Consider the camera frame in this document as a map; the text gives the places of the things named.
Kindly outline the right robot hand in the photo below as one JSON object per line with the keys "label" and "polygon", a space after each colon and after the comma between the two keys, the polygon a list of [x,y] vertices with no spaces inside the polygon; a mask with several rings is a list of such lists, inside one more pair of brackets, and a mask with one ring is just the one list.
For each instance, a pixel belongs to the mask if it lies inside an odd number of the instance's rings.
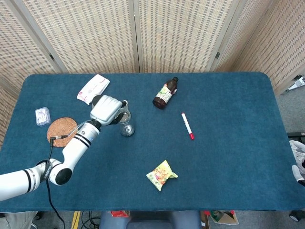
{"label": "right robot hand", "polygon": [[296,181],[305,187],[305,145],[301,142],[289,141],[294,158],[295,165],[292,165],[292,172]]}

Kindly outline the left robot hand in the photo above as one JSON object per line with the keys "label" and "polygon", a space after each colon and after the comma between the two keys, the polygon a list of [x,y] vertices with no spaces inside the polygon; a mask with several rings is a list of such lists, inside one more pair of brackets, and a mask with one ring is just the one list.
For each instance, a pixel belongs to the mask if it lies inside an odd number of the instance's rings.
{"label": "left robot hand", "polygon": [[128,102],[119,101],[111,96],[103,95],[90,112],[90,118],[101,126],[118,124],[127,113]]}

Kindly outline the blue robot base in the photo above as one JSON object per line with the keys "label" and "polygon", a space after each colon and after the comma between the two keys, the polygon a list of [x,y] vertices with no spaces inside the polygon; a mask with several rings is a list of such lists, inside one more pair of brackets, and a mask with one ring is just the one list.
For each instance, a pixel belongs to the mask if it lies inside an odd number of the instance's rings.
{"label": "blue robot base", "polygon": [[102,212],[99,229],[202,229],[199,211],[131,211],[129,217]]}

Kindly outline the tall clear glass jar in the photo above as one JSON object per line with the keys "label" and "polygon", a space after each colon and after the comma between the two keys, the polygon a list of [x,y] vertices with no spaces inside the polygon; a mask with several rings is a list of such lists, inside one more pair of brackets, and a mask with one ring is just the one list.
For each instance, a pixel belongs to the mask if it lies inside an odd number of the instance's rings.
{"label": "tall clear glass jar", "polygon": [[[119,116],[118,117],[122,118],[122,116],[123,116],[122,112],[125,112],[125,111],[129,111],[129,104],[126,100],[123,100],[122,101],[122,106],[119,109]],[[123,136],[130,137],[134,134],[135,127],[132,123],[132,119],[127,123],[120,123],[120,121],[119,121],[119,124],[120,124],[120,128],[121,128],[121,134]]]}

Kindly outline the black metal bar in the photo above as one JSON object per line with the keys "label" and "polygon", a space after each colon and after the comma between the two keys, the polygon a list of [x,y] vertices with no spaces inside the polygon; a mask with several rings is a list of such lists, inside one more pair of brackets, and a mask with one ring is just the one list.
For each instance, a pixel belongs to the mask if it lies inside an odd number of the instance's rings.
{"label": "black metal bar", "polygon": [[290,132],[287,133],[287,136],[290,140],[299,141],[305,144],[305,132]]}

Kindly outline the white pink tissue packet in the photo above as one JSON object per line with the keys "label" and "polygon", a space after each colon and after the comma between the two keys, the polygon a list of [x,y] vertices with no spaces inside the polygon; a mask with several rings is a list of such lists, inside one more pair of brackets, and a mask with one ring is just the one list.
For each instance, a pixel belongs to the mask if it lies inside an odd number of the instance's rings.
{"label": "white pink tissue packet", "polygon": [[93,101],[93,98],[97,95],[101,95],[109,84],[109,79],[100,74],[96,74],[79,91],[77,99],[89,105]]}

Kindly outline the round woven rattan coaster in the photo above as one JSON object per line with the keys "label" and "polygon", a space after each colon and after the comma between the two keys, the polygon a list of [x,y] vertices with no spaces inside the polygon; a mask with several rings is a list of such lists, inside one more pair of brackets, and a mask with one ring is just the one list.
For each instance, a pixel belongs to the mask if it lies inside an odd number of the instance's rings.
{"label": "round woven rattan coaster", "polygon": [[[72,130],[77,127],[76,121],[69,117],[63,117],[55,120],[48,128],[47,140],[50,142],[51,137],[69,135]],[[65,147],[75,136],[75,130],[71,135],[64,139],[57,139],[53,142],[54,147]]]}

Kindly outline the brown glass bottle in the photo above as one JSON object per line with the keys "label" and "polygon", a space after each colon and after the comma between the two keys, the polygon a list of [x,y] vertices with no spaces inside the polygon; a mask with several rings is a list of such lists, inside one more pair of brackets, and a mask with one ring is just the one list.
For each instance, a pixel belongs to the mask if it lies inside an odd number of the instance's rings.
{"label": "brown glass bottle", "polygon": [[178,77],[173,77],[168,80],[158,94],[153,99],[152,103],[159,109],[166,107],[171,97],[177,92]]}

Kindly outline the black caster wheel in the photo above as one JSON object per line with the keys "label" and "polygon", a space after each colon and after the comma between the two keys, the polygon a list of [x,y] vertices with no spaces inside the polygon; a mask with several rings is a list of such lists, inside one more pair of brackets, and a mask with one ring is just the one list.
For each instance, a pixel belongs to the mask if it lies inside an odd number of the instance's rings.
{"label": "black caster wheel", "polygon": [[305,211],[304,210],[292,210],[289,214],[289,217],[296,221],[299,222],[302,219],[305,219]]}

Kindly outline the small clear plastic box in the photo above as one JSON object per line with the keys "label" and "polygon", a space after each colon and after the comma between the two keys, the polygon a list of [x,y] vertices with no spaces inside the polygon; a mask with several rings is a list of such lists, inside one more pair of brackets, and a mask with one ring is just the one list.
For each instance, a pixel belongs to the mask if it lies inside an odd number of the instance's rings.
{"label": "small clear plastic box", "polygon": [[51,122],[50,111],[47,107],[35,110],[36,125],[43,126]]}

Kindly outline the woven folding screen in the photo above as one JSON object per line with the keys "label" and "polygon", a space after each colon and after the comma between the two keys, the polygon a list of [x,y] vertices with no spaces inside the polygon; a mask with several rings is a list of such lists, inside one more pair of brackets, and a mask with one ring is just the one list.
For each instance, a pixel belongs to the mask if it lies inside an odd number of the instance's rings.
{"label": "woven folding screen", "polygon": [[305,74],[305,0],[0,0],[0,148],[29,75],[228,71]]}

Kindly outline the red-capped white marker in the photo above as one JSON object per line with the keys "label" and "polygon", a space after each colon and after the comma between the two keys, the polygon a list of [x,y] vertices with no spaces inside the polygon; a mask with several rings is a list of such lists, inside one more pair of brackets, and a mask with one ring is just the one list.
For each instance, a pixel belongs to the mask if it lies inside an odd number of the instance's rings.
{"label": "red-capped white marker", "polygon": [[191,139],[191,140],[194,140],[195,137],[194,137],[193,132],[191,131],[191,128],[190,128],[190,126],[189,126],[189,123],[188,123],[188,120],[187,120],[187,118],[186,118],[185,113],[182,112],[182,113],[181,113],[181,116],[182,116],[182,118],[183,118],[183,121],[184,121],[184,124],[185,124],[185,126],[186,126],[186,129],[187,129],[187,131],[188,131],[188,134],[189,134],[190,139]]}

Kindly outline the yellow-green snack packet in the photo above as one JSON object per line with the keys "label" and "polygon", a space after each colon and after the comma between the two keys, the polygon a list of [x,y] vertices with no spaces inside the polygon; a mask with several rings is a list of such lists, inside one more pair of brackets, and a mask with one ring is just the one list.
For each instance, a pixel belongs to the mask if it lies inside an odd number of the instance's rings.
{"label": "yellow-green snack packet", "polygon": [[172,171],[167,160],[164,160],[153,171],[146,174],[146,177],[159,191],[161,191],[168,179],[178,178],[179,176]]}

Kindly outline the cardboard box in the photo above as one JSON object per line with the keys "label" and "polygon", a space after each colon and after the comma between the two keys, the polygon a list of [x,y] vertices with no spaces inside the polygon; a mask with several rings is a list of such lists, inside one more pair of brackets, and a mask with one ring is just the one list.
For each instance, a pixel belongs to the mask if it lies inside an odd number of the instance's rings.
{"label": "cardboard box", "polygon": [[202,219],[207,224],[210,217],[214,223],[222,225],[238,225],[238,219],[234,210],[223,211],[223,210],[204,210],[200,211]]}

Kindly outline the red packet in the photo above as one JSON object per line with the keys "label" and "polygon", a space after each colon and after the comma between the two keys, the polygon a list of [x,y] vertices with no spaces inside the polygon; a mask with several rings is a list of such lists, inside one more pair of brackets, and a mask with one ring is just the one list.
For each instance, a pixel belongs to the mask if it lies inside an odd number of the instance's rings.
{"label": "red packet", "polygon": [[110,213],[113,217],[128,218],[130,216],[130,212],[127,210],[110,211]]}

